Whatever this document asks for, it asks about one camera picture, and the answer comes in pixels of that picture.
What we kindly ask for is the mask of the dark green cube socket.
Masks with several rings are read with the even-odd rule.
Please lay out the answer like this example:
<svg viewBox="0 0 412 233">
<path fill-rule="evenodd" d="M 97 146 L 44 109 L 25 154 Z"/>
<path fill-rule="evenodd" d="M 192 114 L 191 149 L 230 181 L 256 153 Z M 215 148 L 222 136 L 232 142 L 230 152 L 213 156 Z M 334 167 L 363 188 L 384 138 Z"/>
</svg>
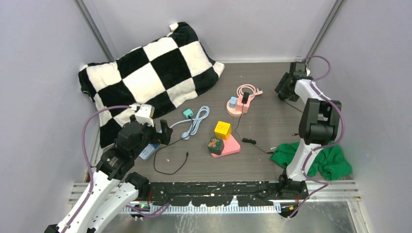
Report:
<svg viewBox="0 0 412 233">
<path fill-rule="evenodd" d="M 221 155 L 224 149 L 224 142 L 217 137 L 211 137 L 207 144 L 208 151 L 215 155 Z"/>
</svg>

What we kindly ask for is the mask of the pink cube socket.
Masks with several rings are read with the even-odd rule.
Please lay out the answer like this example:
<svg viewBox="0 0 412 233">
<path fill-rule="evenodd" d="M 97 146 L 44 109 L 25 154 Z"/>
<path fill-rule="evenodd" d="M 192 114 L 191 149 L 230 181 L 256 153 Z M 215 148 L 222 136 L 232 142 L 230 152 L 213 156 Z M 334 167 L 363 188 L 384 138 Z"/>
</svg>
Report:
<svg viewBox="0 0 412 233">
<path fill-rule="evenodd" d="M 251 98 L 249 97 L 246 103 L 243 103 L 242 100 L 243 100 L 243 96 L 241 95 L 238 97 L 235 110 L 246 114 L 248 113 L 248 110 L 249 110 Z"/>
</svg>

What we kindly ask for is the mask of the yellow cube socket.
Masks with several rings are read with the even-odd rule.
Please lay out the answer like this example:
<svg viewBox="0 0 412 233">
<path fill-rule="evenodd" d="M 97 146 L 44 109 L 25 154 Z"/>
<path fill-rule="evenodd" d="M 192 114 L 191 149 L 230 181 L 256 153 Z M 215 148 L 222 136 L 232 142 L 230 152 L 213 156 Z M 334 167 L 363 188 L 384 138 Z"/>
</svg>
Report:
<svg viewBox="0 0 412 233">
<path fill-rule="evenodd" d="M 215 136 L 222 140 L 228 140 L 231 132 L 231 124 L 223 121 L 218 121 L 214 129 Z"/>
</svg>

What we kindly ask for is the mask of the light blue plug adapter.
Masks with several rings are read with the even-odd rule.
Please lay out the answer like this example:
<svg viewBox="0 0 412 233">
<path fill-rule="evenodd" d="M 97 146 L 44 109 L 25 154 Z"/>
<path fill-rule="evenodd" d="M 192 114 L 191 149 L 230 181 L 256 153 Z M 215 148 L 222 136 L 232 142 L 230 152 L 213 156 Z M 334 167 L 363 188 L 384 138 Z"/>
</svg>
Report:
<svg viewBox="0 0 412 233">
<path fill-rule="evenodd" d="M 237 97 L 231 97 L 229 101 L 229 108 L 230 109 L 235 109 L 236 108 L 236 103 L 237 103 L 238 98 Z"/>
</svg>

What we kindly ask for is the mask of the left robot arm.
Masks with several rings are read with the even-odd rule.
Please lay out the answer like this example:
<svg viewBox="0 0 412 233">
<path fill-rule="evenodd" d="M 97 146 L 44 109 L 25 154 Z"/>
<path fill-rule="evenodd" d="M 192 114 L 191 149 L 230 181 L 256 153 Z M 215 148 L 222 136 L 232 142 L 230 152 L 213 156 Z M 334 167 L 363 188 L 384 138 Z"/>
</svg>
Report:
<svg viewBox="0 0 412 233">
<path fill-rule="evenodd" d="M 115 144 L 103 153 L 90 183 L 71 211 L 58 224 L 49 225 L 47 233 L 100 233 L 118 212 L 133 200 L 149 195 L 149 181 L 129 170 L 149 144 L 170 143 L 173 132 L 166 120 L 161 132 L 136 120 L 125 124 Z"/>
</svg>

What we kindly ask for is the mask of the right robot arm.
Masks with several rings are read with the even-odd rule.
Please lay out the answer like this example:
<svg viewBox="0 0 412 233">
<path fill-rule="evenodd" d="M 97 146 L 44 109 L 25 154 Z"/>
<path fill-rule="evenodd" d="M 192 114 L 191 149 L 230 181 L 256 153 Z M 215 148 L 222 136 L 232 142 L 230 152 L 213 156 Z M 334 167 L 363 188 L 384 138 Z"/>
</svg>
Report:
<svg viewBox="0 0 412 233">
<path fill-rule="evenodd" d="M 337 137 L 342 104 L 319 90 L 302 61 L 290 64 L 289 72 L 284 74 L 275 92 L 280 100 L 302 100 L 305 105 L 298 127 L 297 151 L 279 176 L 277 186 L 278 195 L 290 199 L 305 192 L 308 171 L 317 154 Z"/>
</svg>

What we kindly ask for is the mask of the teal usb charger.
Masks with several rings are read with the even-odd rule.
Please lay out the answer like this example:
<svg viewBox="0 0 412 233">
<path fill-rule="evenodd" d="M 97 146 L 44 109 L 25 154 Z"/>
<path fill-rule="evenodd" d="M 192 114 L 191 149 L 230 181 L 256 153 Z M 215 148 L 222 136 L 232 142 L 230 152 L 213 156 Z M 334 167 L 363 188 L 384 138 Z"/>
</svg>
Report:
<svg viewBox="0 0 412 233">
<path fill-rule="evenodd" d="M 183 115 L 185 118 L 192 118 L 193 116 L 193 111 L 191 109 L 186 109 L 183 111 Z"/>
</svg>

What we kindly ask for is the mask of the pink round power strip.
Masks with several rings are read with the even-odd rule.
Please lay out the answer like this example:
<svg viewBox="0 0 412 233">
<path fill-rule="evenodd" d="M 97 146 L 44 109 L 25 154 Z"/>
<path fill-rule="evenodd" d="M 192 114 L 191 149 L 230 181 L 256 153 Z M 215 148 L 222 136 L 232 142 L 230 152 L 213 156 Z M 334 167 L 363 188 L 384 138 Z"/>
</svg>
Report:
<svg viewBox="0 0 412 233">
<path fill-rule="evenodd" d="M 226 104 L 226 111 L 232 117 L 241 117 L 249 110 L 251 101 L 261 94 L 261 88 L 256 88 L 251 84 L 243 84 L 237 88 L 237 96 L 231 97 Z"/>
</svg>

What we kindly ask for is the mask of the black white checkered pillow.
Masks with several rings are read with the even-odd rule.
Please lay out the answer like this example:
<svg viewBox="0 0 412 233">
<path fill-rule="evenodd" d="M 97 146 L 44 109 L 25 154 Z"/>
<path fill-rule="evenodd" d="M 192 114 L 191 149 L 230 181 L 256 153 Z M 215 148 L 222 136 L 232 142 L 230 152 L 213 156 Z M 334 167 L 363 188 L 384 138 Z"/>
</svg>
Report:
<svg viewBox="0 0 412 233">
<path fill-rule="evenodd" d="M 174 23 L 170 30 L 113 62 L 89 63 L 79 71 L 81 91 L 100 111 L 101 148 L 113 144 L 129 122 L 126 105 L 152 105 L 158 118 L 210 90 L 222 75 L 224 64 L 207 55 L 189 24 Z"/>
</svg>

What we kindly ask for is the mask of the pink triangular power strip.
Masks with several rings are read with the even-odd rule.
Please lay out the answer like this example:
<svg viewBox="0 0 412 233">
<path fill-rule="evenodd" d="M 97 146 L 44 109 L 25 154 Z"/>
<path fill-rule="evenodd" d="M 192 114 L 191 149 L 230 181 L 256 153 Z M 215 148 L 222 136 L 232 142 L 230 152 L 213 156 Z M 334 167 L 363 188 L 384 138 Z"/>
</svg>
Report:
<svg viewBox="0 0 412 233">
<path fill-rule="evenodd" d="M 231 155 L 234 153 L 240 152 L 241 147 L 238 141 L 234 138 L 233 135 L 229 136 L 228 140 L 223 140 L 223 151 L 221 154 L 211 153 L 211 156 L 214 158 L 219 158 L 226 155 Z"/>
</svg>

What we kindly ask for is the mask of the green cloth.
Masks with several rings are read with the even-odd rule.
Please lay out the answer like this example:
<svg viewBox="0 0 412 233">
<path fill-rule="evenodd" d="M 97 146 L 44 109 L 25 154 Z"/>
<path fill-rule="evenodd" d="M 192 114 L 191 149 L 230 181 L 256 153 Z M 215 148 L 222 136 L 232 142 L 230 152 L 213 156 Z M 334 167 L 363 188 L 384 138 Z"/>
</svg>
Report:
<svg viewBox="0 0 412 233">
<path fill-rule="evenodd" d="M 292 162 L 298 146 L 299 142 L 281 144 L 270 159 L 282 168 L 286 168 Z M 320 173 L 326 180 L 334 181 L 352 174 L 352 166 L 344 157 L 341 147 L 336 145 L 322 149 L 317 154 L 307 174 L 314 177 L 317 173 Z"/>
</svg>

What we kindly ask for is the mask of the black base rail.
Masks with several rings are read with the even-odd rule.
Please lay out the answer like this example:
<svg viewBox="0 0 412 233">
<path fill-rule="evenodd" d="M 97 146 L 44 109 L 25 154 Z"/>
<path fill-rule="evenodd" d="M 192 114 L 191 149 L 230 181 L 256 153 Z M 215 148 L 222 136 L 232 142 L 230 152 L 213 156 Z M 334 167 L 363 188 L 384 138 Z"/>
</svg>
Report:
<svg viewBox="0 0 412 233">
<path fill-rule="evenodd" d="M 146 200 L 155 205 L 169 203 L 171 206 L 207 207 L 228 206 L 237 203 L 240 207 L 269 206 L 275 201 L 296 203 L 308 196 L 303 186 L 300 194 L 281 190 L 278 182 L 153 182 Z"/>
</svg>

